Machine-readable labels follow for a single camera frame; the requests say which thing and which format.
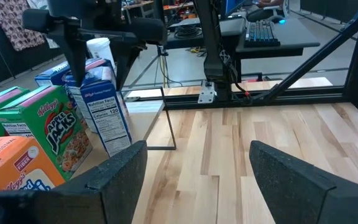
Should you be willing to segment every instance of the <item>patterned fabric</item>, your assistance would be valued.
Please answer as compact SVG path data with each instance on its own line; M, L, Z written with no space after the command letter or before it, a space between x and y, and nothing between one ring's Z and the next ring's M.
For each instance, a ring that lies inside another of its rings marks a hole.
M49 9L47 0L27 0L27 2L29 3L30 8L32 9ZM47 42L49 48L51 49L59 48L59 45L56 44L56 42L53 41L52 39L47 38Z
M42 34L22 28L22 13L28 8L25 0L0 0L0 26L16 51L45 43Z

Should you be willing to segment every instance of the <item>metal bracket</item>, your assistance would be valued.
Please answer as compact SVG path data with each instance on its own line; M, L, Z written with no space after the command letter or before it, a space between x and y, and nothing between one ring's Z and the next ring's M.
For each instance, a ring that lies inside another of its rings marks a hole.
M213 82L203 80L201 82L201 92L198 96L198 103L212 103L216 96Z

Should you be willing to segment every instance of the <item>keyboard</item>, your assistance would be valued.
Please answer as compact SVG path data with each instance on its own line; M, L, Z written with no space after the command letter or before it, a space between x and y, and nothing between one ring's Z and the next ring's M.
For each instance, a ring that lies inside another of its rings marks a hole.
M248 22L244 47L273 47L280 44L274 33L273 22Z

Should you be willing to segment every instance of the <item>orange cereal box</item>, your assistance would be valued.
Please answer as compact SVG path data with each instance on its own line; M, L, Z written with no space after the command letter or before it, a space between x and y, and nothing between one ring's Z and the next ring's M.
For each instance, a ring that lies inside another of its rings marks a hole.
M0 190L50 190L63 177L34 138L0 137Z

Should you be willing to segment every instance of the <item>person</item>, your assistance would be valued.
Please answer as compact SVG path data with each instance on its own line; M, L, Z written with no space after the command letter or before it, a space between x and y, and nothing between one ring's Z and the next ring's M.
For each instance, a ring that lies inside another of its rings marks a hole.
M273 10L264 10L264 7L269 6L280 6L280 9L277 9L277 14L284 16L283 3L284 0L260 0L255 4L258 9L247 14L247 21L256 22L273 16Z

